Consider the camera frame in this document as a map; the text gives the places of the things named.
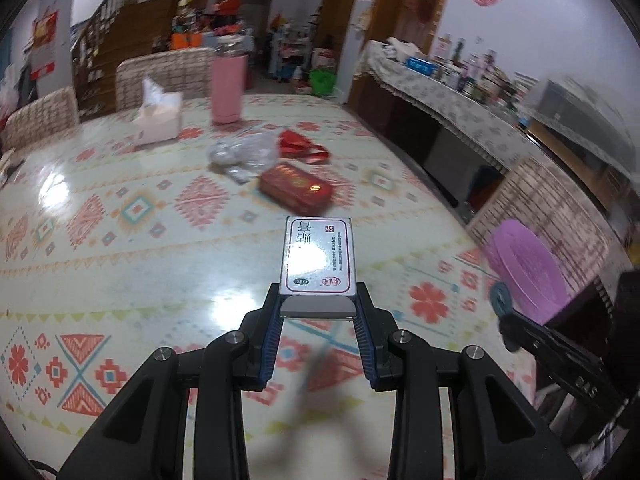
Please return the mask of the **grey white medicine box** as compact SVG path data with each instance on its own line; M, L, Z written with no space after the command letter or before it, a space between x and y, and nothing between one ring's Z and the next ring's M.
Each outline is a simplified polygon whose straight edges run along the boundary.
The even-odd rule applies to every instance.
M356 315L356 264L349 218L286 219L280 315L301 320L348 320Z

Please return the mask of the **patterned dining chair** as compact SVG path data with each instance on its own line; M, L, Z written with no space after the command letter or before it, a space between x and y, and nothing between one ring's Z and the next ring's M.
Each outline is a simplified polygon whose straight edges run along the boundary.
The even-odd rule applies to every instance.
M623 245L587 194L552 162L525 157L466 227L484 244L503 221L515 219L547 245L575 297L593 284L614 302L620 276L632 269Z

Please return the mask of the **patterned chair far left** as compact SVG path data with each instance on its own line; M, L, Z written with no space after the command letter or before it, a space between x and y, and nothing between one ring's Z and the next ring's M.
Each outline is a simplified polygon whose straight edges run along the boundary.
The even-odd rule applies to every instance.
M73 87L65 87L16 110L2 130L2 148L24 150L78 125L76 92Z

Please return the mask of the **patterned chair far middle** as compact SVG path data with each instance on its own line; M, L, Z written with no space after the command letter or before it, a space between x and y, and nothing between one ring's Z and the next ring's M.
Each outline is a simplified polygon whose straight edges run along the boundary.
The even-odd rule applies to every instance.
M115 74L116 110L142 105L142 81L149 77L165 91L183 97L204 99L212 88L213 48L187 48L130 58L119 64Z

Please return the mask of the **red box with blue pack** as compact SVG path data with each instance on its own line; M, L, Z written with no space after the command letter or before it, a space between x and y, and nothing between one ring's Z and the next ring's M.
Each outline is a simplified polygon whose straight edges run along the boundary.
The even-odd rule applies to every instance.
M299 216L321 216L332 204L334 187L288 162L278 162L258 179L258 190Z

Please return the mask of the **pink sleeved glass jar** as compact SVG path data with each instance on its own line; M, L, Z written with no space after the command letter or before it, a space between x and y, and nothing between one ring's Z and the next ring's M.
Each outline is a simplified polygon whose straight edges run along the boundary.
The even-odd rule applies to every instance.
M212 61L210 108L213 123L228 125L242 115L247 69L247 54L241 41L219 41Z

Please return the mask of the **crumpled clear plastic bag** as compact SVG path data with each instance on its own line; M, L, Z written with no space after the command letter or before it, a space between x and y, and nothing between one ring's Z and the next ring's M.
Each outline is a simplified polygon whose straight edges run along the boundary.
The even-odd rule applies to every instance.
M259 177L280 159L278 141L273 133L221 139L206 152L209 166L238 185Z

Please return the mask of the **purple plastic trash basket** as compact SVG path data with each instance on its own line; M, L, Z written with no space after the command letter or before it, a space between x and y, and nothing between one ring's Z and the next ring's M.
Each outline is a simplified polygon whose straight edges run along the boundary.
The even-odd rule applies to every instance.
M534 322L546 324L570 300L552 253L518 220L509 219L497 226L484 252L520 311Z

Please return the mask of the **white tissue box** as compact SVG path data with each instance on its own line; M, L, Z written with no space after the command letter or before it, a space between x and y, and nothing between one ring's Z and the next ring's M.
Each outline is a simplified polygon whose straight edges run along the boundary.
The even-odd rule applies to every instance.
M183 94L167 92L149 77L142 81L142 105L132 121L137 146L175 140L181 132Z

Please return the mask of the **red crumpled wrapper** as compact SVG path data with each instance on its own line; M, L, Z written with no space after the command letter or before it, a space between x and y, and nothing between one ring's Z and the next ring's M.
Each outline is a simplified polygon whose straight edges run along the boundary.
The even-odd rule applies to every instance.
M307 165L327 164L331 157L326 148L291 129L280 133L279 152L282 158L296 159Z

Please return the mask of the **sideboard with lace cloth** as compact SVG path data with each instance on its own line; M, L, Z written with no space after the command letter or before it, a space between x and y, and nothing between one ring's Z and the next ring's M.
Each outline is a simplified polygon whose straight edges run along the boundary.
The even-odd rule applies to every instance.
M348 104L376 132L425 166L451 205L484 203L498 174L523 157L551 160L609 219L639 219L639 149L629 114L569 76L551 76L524 100L487 106L442 74L397 61L386 42L360 52Z

